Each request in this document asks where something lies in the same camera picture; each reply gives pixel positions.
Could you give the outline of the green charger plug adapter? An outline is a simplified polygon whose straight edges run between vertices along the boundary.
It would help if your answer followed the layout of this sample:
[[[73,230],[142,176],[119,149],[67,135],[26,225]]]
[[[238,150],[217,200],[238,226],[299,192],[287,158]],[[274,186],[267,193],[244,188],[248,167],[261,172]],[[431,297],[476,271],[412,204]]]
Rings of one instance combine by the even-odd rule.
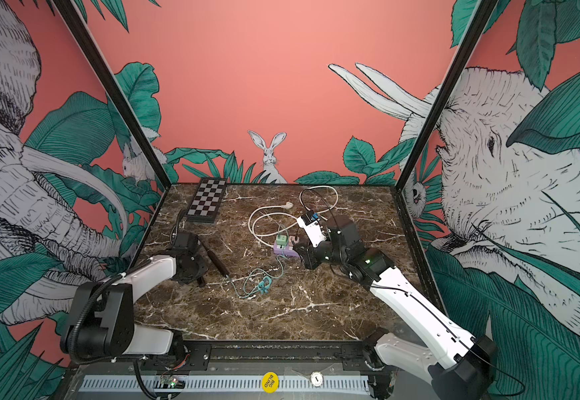
[[[288,243],[289,243],[288,235],[279,233],[276,236],[275,244],[278,246],[278,248],[286,248],[288,246]]]

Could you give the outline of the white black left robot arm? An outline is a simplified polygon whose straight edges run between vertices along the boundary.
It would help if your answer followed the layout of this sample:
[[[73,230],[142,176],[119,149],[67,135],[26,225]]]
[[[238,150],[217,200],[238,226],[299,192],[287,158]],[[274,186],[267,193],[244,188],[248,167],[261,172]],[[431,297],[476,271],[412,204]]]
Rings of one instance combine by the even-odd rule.
[[[80,285],[61,336],[61,350],[76,364],[168,354],[175,333],[136,324],[134,304],[168,280],[201,283],[208,271],[199,255],[201,246],[198,235],[182,231],[171,236],[168,248],[133,271]]]

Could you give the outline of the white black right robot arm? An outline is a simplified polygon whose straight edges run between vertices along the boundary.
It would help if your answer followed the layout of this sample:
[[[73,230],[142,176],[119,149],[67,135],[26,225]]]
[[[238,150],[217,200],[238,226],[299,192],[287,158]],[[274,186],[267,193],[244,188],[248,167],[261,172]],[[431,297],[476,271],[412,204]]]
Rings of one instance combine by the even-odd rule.
[[[381,366],[400,368],[428,383],[440,399],[480,399],[494,380],[496,344],[476,338],[427,300],[396,264],[377,248],[368,248],[355,223],[334,216],[325,225],[316,213],[296,220],[308,240],[295,246],[304,267],[323,263],[338,268],[353,282],[383,301],[423,341],[423,345],[379,333],[370,353]]]

